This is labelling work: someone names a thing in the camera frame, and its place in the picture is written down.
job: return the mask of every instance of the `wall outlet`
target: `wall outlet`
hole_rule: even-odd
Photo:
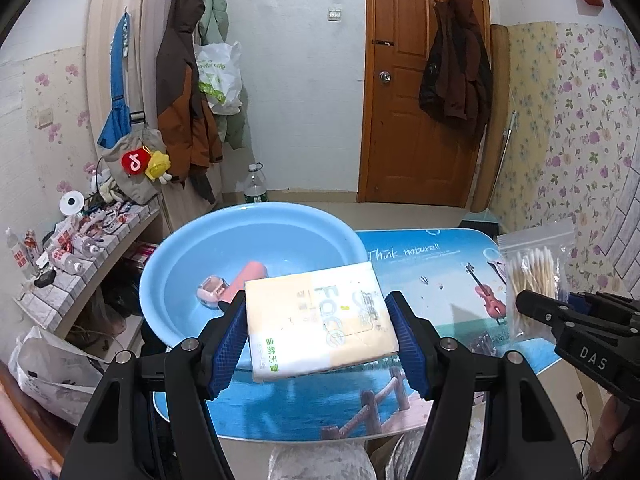
[[[339,22],[342,19],[342,9],[327,9],[326,18],[330,22]]]
[[[38,129],[46,128],[53,124],[53,110],[52,108],[45,108],[38,111]]]

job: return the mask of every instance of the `metal screw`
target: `metal screw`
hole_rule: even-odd
[[[451,352],[458,348],[458,342],[452,337],[443,337],[440,340],[440,347],[445,349],[447,352]]]
[[[200,343],[198,343],[198,340],[196,338],[188,337],[180,344],[180,348],[186,350],[187,352],[191,352],[192,350],[195,350],[199,344]]]
[[[507,354],[507,359],[515,365],[522,364],[522,362],[524,361],[524,357],[522,357],[522,354],[520,352],[516,352],[515,350],[512,350]]]
[[[129,362],[131,359],[131,352],[129,350],[121,350],[116,354],[116,362],[120,365]]]

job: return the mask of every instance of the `blue plastic basin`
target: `blue plastic basin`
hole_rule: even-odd
[[[207,276],[230,283],[251,260],[275,277],[367,259],[358,235],[329,213],[281,202],[239,205],[198,218],[164,240],[142,273],[140,304],[151,329],[173,347],[222,315],[196,298]]]

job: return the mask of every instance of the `violin illustration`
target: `violin illustration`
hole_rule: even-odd
[[[489,285],[484,285],[480,283],[480,280],[474,274],[475,267],[471,265],[471,263],[467,263],[465,266],[466,272],[471,274],[478,286],[476,286],[475,290],[478,296],[480,296],[484,300],[484,308],[486,309],[487,314],[494,318],[498,325],[500,325],[500,320],[507,315],[507,309],[503,302],[498,300],[494,296],[494,292],[492,291]]]

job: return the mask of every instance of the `blue tabletop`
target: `blue tabletop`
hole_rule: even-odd
[[[400,290],[415,314],[429,319],[441,336],[455,337],[469,347],[482,343],[496,355],[517,349],[536,373],[559,359],[545,340],[509,342],[506,320],[495,319],[493,303],[479,294],[478,282],[491,289],[496,301],[506,300],[500,254],[485,234],[423,229],[361,231],[358,236],[382,293]],[[378,416],[357,415],[363,392],[382,390],[388,394],[378,404]],[[167,418],[164,393],[156,392],[154,402]],[[228,389],[209,402],[219,436],[279,442],[399,433],[423,426],[428,411],[428,404],[403,378],[395,357],[263,384],[252,381],[249,369],[237,369]]]

